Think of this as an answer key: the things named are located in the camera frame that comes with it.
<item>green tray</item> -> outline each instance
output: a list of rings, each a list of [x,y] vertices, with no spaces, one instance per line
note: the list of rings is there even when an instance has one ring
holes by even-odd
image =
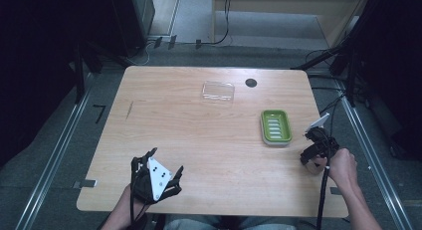
[[[265,110],[261,113],[261,123],[265,143],[285,146],[292,140],[286,112],[282,110]]]

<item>gray carpet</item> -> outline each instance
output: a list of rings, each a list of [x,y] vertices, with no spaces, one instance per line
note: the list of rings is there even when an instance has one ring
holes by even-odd
[[[168,50],[166,44],[159,48],[148,48],[150,66],[196,66],[196,67],[251,67],[251,68],[288,68],[302,64],[309,50],[283,50],[265,48],[203,46],[196,50],[193,45],[176,45]],[[146,53],[132,58],[143,63]],[[32,229],[96,229],[107,217],[106,212],[82,212],[76,207],[80,190],[73,189],[77,180],[82,180],[88,171],[93,154],[98,144],[106,117],[124,70],[113,62],[104,61],[105,68],[95,75],[94,85],[87,106],[76,127],[61,165],[52,185],[35,219]],[[313,87],[333,87],[331,80],[311,79]],[[314,90],[316,103],[321,110],[331,103],[337,92],[331,90]],[[35,187],[44,166],[59,138],[59,135],[74,107],[75,92],[62,101],[56,112],[45,123],[34,142],[19,155],[9,161],[0,172],[0,229],[16,227],[32,189]],[[105,106],[105,113],[98,123],[100,109],[94,105]],[[369,134],[377,145],[379,156],[400,196],[404,200],[417,200],[420,196],[421,165],[416,161],[400,161],[388,153],[388,145],[380,133],[371,112],[358,103],[357,108],[365,122]],[[359,142],[341,105],[334,114],[333,135],[337,141],[351,149],[359,163],[359,182],[366,200],[383,229],[396,229],[391,214],[379,191]],[[408,213],[415,226],[421,226],[418,218],[420,207],[408,207]],[[316,223],[315,219],[305,219]],[[342,219],[324,219],[323,229],[347,229],[349,223]],[[300,229],[312,229],[301,225]]]

